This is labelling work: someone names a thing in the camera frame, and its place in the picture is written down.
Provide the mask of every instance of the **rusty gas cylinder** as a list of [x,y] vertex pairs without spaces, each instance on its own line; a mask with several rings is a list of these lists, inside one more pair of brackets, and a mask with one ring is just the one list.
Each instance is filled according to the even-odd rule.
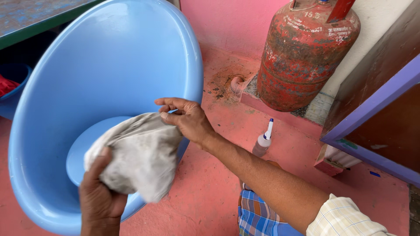
[[295,0],[277,11],[257,77],[265,104],[289,112],[315,98],[359,36],[353,2]]

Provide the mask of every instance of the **pink floor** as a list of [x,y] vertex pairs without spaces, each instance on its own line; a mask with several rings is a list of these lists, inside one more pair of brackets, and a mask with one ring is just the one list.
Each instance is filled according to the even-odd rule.
[[[254,60],[202,47],[205,83],[202,107],[217,132],[251,150],[270,116],[239,102],[225,90],[234,76],[251,78],[259,67]],[[336,196],[351,197],[360,210],[390,233],[409,235],[407,184],[365,163],[328,177],[313,168],[322,142],[312,136],[320,127],[301,118],[275,120],[273,144],[265,159]],[[11,122],[0,118],[0,235],[52,235],[32,223],[20,209],[9,182],[7,146]],[[305,132],[311,126],[311,132]],[[381,177],[369,173],[379,173]],[[190,144],[179,165],[169,196],[148,204],[122,223],[121,235],[238,235],[239,180],[214,156]]]

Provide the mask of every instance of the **shirt sleeve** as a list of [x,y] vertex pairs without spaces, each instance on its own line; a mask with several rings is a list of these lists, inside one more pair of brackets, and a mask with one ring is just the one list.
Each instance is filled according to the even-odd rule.
[[315,220],[306,230],[307,236],[394,236],[381,224],[373,222],[360,212],[348,197],[336,197],[322,205]]

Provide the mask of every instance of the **gray cloth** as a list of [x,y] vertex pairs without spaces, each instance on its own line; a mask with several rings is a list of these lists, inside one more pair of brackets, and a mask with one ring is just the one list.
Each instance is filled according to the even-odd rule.
[[100,180],[116,192],[138,192],[145,202],[158,202],[171,188],[181,140],[179,128],[162,122],[159,113],[138,115],[96,140],[84,155],[84,169],[109,146],[113,159]]

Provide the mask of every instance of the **red cloth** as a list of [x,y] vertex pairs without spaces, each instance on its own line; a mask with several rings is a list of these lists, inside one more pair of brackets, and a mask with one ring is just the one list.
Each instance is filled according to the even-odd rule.
[[8,80],[0,75],[0,97],[9,93],[19,85],[19,83]]

